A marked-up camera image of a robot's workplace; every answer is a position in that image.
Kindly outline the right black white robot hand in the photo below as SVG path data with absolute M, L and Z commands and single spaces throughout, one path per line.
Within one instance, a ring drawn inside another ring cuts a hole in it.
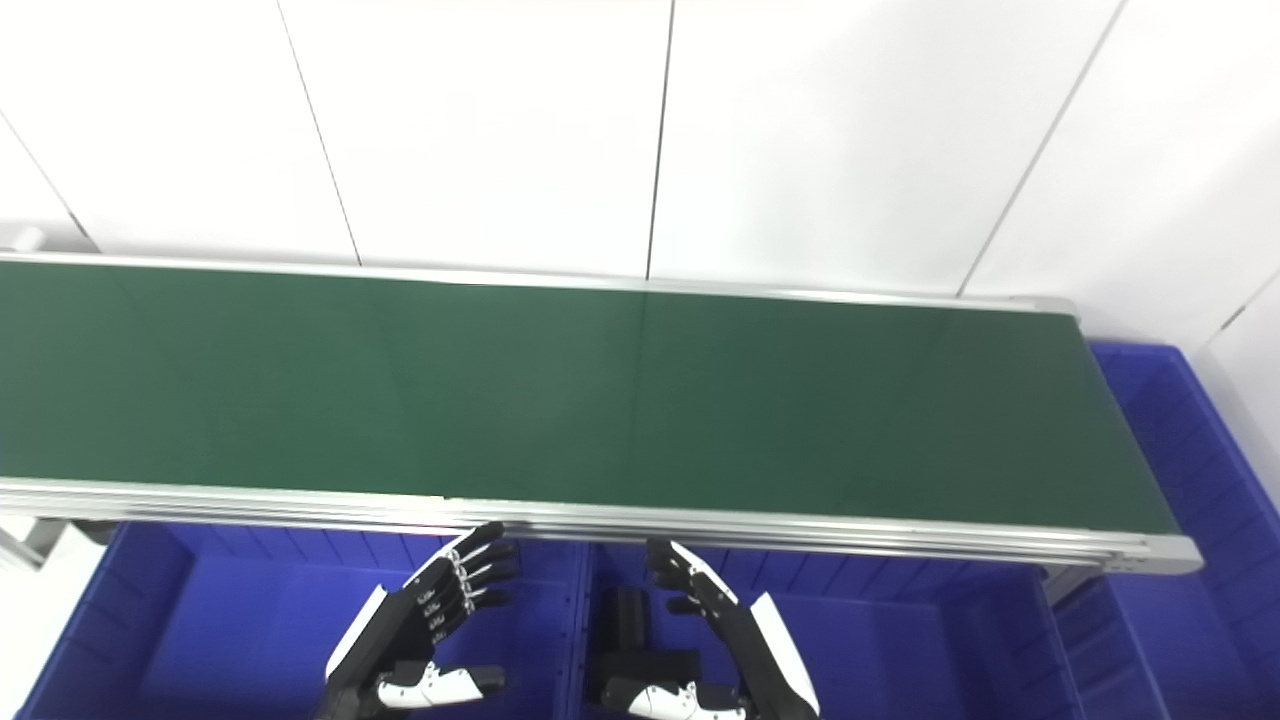
M 645 564 L 658 587 L 676 593 L 669 612 L 698 615 L 727 648 L 739 685 L 678 679 L 654 656 L 632 652 L 607 665 L 604 708 L 643 719 L 820 717 L 806 665 L 769 593 L 744 603 L 712 565 L 667 538 L 646 541 Z

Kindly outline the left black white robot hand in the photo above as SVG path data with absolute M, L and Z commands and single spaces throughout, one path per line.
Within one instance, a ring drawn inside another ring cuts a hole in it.
M 518 575 L 506 527 L 489 521 L 444 543 L 399 588 L 376 585 L 325 665 L 315 719 L 408 719 L 499 694 L 500 666 L 440 665 L 438 648 L 481 609 L 509 602 Z

